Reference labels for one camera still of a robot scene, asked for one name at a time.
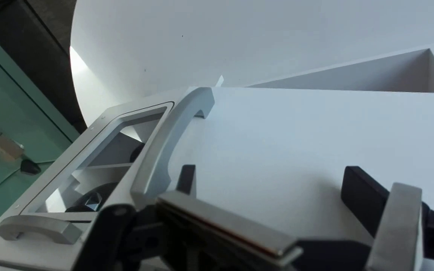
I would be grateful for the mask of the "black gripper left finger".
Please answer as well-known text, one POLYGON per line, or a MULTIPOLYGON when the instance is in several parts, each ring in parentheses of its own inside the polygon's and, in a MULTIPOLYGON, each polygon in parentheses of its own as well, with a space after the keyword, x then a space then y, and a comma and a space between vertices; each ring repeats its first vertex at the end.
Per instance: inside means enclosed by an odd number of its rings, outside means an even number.
POLYGON ((151 257, 174 271, 294 271, 302 254, 294 237, 199 200, 186 164, 157 200, 101 209, 73 271, 138 271, 151 257))

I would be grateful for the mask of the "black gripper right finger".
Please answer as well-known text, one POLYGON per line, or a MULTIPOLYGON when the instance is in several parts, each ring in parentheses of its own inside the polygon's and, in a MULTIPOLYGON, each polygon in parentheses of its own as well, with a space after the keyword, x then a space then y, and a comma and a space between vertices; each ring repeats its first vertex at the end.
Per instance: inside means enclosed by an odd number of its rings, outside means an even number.
POLYGON ((434 209, 419 186, 395 182, 386 189, 359 165, 347 165, 341 198, 374 237, 367 271, 419 271, 434 260, 434 209))

